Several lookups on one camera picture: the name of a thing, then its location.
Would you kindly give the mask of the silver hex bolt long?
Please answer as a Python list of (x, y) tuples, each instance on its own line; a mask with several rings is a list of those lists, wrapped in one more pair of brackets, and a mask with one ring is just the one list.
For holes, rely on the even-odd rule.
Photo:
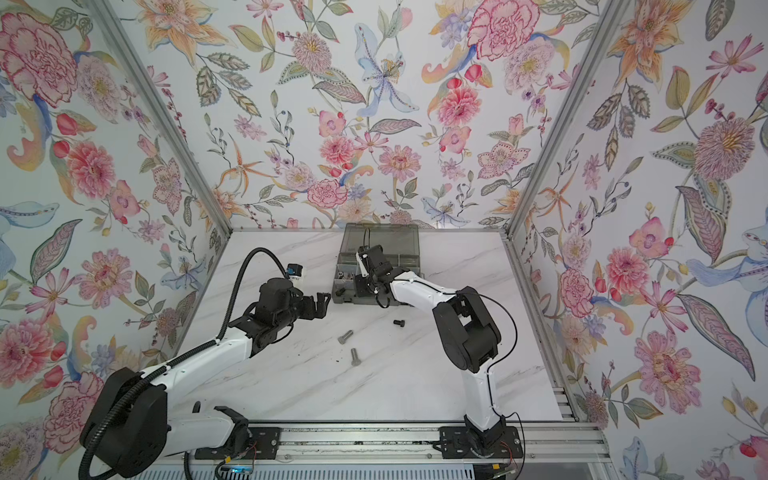
[(361, 364), (361, 359), (359, 357), (359, 354), (355, 348), (351, 349), (351, 365), (353, 367), (359, 366)]

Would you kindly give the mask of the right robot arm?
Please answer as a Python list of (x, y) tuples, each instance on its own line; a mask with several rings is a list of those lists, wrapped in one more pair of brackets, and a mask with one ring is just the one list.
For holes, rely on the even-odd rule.
[(506, 421), (496, 408), (490, 367), (502, 335), (481, 294), (472, 287), (450, 290), (394, 266), (379, 245), (359, 248), (356, 260), (360, 270), (355, 277), (357, 290), (386, 294), (433, 315), (446, 356), (462, 372), (468, 434), (482, 444), (498, 441)]

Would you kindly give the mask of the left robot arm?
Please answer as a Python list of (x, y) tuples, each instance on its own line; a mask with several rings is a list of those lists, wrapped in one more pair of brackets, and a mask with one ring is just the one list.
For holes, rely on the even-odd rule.
[(80, 434), (84, 449), (78, 476), (134, 477), (157, 459), (200, 449), (240, 456), (254, 444), (249, 420), (231, 407), (192, 410), (174, 406), (200, 385), (251, 359), (298, 320), (326, 316), (331, 294), (305, 295), (288, 278), (272, 278), (238, 318), (227, 314), (216, 337), (155, 367), (128, 367), (109, 376)]

